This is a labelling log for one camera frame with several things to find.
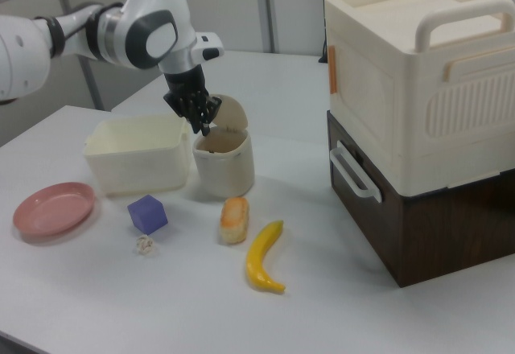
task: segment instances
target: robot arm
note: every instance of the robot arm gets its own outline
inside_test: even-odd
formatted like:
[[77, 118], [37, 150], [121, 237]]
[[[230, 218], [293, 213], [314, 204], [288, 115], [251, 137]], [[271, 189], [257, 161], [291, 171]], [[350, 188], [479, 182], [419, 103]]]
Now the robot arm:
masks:
[[35, 20], [0, 16], [0, 102], [43, 86], [54, 56], [157, 65], [170, 88], [165, 101], [207, 135], [221, 101], [209, 96], [200, 65], [223, 53], [216, 34], [195, 32], [186, 0], [127, 0]]

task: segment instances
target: purple cube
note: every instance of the purple cube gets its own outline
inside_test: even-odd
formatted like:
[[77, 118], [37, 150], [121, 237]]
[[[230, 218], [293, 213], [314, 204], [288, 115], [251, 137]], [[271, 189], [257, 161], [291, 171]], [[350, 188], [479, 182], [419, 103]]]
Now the purple cube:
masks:
[[163, 204], [150, 195], [132, 203], [127, 209], [134, 226], [146, 235], [168, 224]]

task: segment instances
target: orange tab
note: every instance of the orange tab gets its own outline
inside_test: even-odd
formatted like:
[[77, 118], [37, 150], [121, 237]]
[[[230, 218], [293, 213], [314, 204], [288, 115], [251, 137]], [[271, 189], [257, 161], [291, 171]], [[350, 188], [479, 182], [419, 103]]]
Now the orange tab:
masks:
[[329, 92], [331, 94], [338, 92], [338, 84], [336, 83], [336, 49], [335, 46], [328, 47], [328, 63], [329, 63]]

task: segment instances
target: white cup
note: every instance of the white cup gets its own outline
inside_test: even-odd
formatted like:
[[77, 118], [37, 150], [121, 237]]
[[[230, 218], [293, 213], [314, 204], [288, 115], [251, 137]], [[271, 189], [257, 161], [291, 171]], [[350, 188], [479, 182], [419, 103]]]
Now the white cup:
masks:
[[193, 157], [204, 189], [214, 196], [244, 195], [254, 183], [252, 142], [247, 130], [212, 127], [193, 144]]

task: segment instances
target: pink plate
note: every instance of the pink plate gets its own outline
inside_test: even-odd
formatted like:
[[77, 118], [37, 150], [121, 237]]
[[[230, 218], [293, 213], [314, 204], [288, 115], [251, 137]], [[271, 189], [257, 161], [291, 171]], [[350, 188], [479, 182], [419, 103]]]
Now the pink plate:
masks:
[[14, 212], [21, 233], [48, 236], [79, 224], [92, 211], [93, 189], [85, 183], [58, 183], [37, 191]]

